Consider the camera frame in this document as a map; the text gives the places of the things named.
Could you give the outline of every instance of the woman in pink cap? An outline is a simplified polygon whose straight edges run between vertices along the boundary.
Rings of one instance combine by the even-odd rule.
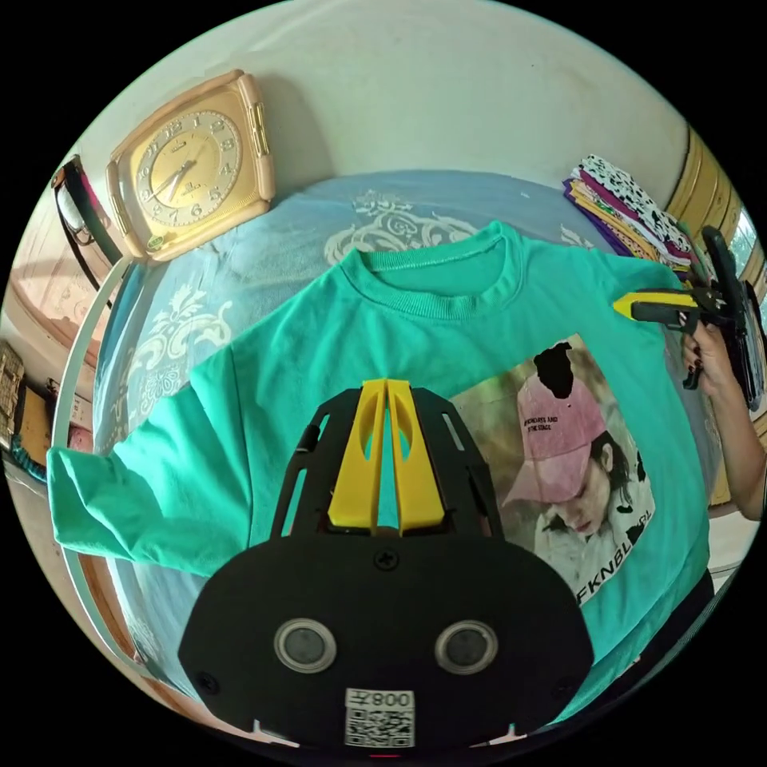
[[[557,394],[538,374],[519,392],[525,462],[506,503],[548,506],[535,554],[583,604],[630,556],[655,504],[641,459],[629,462],[589,388],[573,378],[569,394]]]

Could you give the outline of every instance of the label sticker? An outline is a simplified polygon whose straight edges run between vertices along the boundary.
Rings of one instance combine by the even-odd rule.
[[[415,746],[415,695],[408,690],[346,691],[346,745],[373,749]]]

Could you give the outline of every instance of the printed photo graphic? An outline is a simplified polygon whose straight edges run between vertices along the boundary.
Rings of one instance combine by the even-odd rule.
[[[507,540],[547,562],[584,604],[655,512],[642,457],[594,358],[571,336],[453,402],[490,466]]]

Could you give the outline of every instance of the gold clock frame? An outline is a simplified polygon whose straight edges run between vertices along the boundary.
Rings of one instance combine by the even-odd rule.
[[[155,250],[141,243],[120,192],[119,167],[126,159],[135,176],[141,159],[154,136],[175,116],[210,109],[225,114],[237,127],[243,141],[240,173],[219,211],[203,221],[179,227],[179,242]],[[136,258],[168,261],[269,210],[275,196],[274,165],[264,123],[264,100],[255,78],[243,70],[195,85],[149,115],[112,152],[106,167],[109,203],[115,222],[131,255]],[[150,231],[153,226],[146,221]]]

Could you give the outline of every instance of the teal t-shirt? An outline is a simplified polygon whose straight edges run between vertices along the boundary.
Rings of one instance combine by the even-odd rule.
[[[708,561],[705,488],[664,336],[612,309],[627,292],[677,286],[660,264],[500,223],[432,248],[352,250],[195,368],[109,455],[52,449],[56,539],[211,575],[268,538],[321,403],[364,380],[408,380],[455,402],[508,539],[578,595],[595,660],[569,717],[641,653]],[[381,509],[391,523],[393,482]]]

